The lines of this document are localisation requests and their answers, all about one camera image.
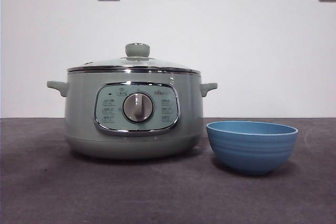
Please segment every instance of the multi cooker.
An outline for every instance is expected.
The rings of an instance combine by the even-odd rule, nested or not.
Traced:
[[[194,147],[203,104],[216,83],[197,70],[149,58],[150,47],[126,45],[120,59],[69,68],[67,82],[48,81],[66,98],[65,136],[72,149],[102,158],[168,156]]]

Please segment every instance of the control knob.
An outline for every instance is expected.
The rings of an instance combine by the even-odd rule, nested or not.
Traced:
[[[152,100],[143,93],[131,94],[125,99],[123,110],[125,116],[132,122],[146,121],[153,112]]]

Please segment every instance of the silver knob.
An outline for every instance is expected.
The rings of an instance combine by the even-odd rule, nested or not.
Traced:
[[[126,55],[128,57],[148,57],[150,47],[143,43],[132,43],[126,45]]]
[[[151,116],[153,103],[147,95],[135,93],[125,99],[123,109],[129,120],[140,123]]]

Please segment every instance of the ceramic bowl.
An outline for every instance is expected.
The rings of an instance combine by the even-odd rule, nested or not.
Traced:
[[[290,126],[249,121],[213,122],[206,130],[217,158],[247,175],[267,174],[286,162],[298,135]]]

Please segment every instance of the glass lid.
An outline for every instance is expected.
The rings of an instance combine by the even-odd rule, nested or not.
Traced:
[[[156,70],[170,72],[187,72],[200,74],[199,71],[189,69],[186,66],[173,62],[157,60],[149,57],[150,47],[143,43],[132,43],[126,45],[127,57],[103,61],[88,62],[78,67],[69,68],[68,72],[90,71],[100,72],[101,70]]]

